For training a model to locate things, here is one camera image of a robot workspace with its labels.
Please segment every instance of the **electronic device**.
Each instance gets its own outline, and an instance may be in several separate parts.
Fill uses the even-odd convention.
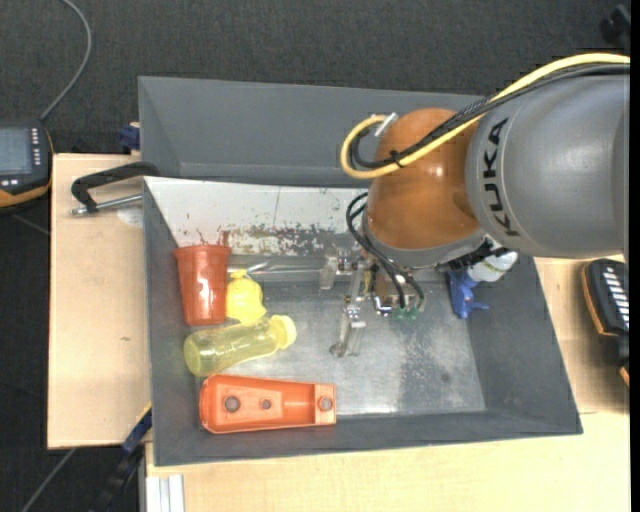
[[[603,359],[626,367],[629,383],[629,272],[627,266],[608,258],[586,264],[582,289],[591,319],[602,343]]]
[[[0,121],[0,209],[45,194],[51,179],[51,146],[36,120]]]

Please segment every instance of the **table surface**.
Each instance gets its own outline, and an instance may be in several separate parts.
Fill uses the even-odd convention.
[[[73,217],[77,177],[136,156],[54,158],[48,446],[121,443],[150,400],[142,229],[135,211]],[[97,189],[102,201],[139,180]],[[187,511],[630,510],[629,392],[600,360],[584,261],[537,259],[584,434],[156,467],[184,475]]]

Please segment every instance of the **orange cup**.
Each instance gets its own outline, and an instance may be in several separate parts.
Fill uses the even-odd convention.
[[[227,257],[224,245],[193,245],[173,251],[178,260],[184,320],[189,325],[221,324],[226,319]]]

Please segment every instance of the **blue clip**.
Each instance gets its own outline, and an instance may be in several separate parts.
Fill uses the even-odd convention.
[[[140,128],[135,126],[125,126],[118,134],[118,143],[131,150],[140,149]]]
[[[473,292],[478,281],[471,279],[465,271],[451,270],[447,273],[449,292],[451,294],[451,307],[456,315],[465,319],[474,309],[489,309],[489,306],[481,302],[473,302]]]

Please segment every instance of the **dark carpet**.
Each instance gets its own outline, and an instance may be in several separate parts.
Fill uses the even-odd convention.
[[[76,0],[94,33],[47,120],[57,152],[121,152],[139,75],[488,94],[557,57],[611,50],[610,0]],[[623,2],[630,9],[630,0]],[[85,33],[57,0],[0,0],[0,119],[38,117]],[[46,450],[49,201],[0,216],[0,510],[19,511],[64,452]],[[34,511],[87,510],[118,458],[79,449]],[[135,485],[118,510],[136,510]]]

